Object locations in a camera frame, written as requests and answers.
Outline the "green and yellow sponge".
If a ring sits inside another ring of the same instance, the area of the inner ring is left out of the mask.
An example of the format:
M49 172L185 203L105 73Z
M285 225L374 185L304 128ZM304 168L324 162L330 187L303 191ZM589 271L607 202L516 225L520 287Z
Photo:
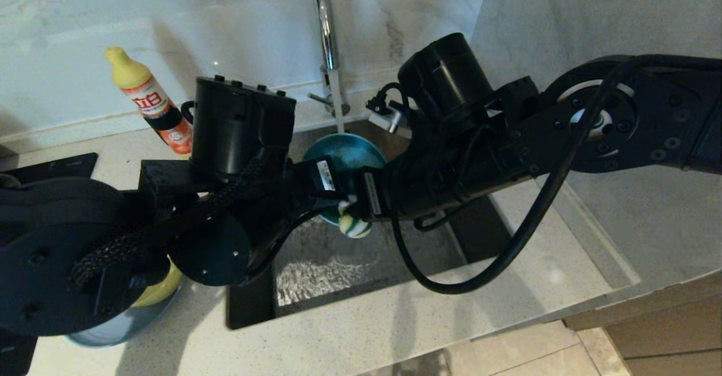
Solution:
M342 234L351 239L361 239L371 232L372 223L353 216L347 212L348 208L358 201L355 194L349 194L348 199L338 204L338 227Z

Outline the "teal bowl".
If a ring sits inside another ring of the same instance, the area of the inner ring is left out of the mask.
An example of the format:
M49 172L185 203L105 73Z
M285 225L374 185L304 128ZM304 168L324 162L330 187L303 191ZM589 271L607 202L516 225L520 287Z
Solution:
M382 215L384 209L377 193L374 174L386 166L386 157L376 145L359 135L329 134L310 145L302 162L318 157L331 158L346 192L346 199L349 194L368 196L368 222ZM336 227L339 217L337 208L338 205L332 206L322 212L322 218Z

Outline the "yellow bowl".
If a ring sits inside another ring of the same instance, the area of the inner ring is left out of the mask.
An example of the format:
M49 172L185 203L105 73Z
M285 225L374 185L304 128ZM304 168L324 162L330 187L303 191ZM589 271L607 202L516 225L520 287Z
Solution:
M160 303L175 293L183 280L181 273L172 260L167 276L159 283L147 287L131 308L141 308Z

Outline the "yellow dish soap bottle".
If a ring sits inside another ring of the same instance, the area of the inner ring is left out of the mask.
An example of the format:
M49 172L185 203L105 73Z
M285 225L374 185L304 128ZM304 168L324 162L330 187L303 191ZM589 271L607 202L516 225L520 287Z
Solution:
M158 83L151 70L133 60L121 47L105 50L113 83L136 107L160 139L182 158L192 152L193 131L181 110Z

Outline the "stainless steel sink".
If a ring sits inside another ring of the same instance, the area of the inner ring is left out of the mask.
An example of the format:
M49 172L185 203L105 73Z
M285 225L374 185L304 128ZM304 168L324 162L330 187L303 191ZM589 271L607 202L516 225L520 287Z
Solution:
M403 222L402 231L427 276L492 258L510 238L489 198L439 229L424 233ZM237 330L411 280L389 223L354 240L317 217L292 232L260 280L227 289L225 324Z

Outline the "running water stream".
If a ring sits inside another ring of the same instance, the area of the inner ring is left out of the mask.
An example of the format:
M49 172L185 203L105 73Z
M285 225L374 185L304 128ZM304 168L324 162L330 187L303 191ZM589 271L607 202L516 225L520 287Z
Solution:
M333 116L336 121L336 131L338 134L345 132L345 122L343 114L343 104L345 103L341 90L340 70L330 69L328 71L328 79L330 91L332 93Z

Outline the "chrome kitchen faucet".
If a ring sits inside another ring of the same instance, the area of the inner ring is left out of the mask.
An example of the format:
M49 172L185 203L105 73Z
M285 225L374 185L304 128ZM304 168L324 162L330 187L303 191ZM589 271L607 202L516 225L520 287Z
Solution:
M328 71L330 69L338 69L340 70L341 76L341 56L336 39L336 28L334 27L333 6L332 0L312 0L312 3L314 4L315 19L318 26L318 37L322 45L322 65L320 66L320 72L323 76L324 93L321 96L327 96L332 94L329 86ZM350 104L348 104L345 99L342 83L341 90L345 101L343 104L343 114L346 116L350 112ZM327 112L334 117L333 107L327 107L324 104L323 106Z

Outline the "grey-blue plate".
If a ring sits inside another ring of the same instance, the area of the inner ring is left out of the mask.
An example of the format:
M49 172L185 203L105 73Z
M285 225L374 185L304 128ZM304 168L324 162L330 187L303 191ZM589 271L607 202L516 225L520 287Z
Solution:
M131 307L96 327L65 335L69 342L85 348L108 348L126 343L167 312L183 286L178 286L169 297L144 307Z

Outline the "black induction cooktop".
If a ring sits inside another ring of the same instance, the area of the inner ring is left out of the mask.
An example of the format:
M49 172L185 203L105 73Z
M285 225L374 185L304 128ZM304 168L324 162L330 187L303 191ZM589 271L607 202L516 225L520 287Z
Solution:
M17 188L31 182L83 176L90 178L97 153L84 153L52 162L0 172L0 189ZM26 376L33 361L38 337L12 333L0 328L0 376Z

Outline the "light wood cabinet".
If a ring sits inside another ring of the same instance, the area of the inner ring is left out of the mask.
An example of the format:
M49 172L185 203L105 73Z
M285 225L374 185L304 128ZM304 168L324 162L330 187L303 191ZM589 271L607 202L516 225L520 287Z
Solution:
M603 330L634 376L722 376L722 270L564 323Z

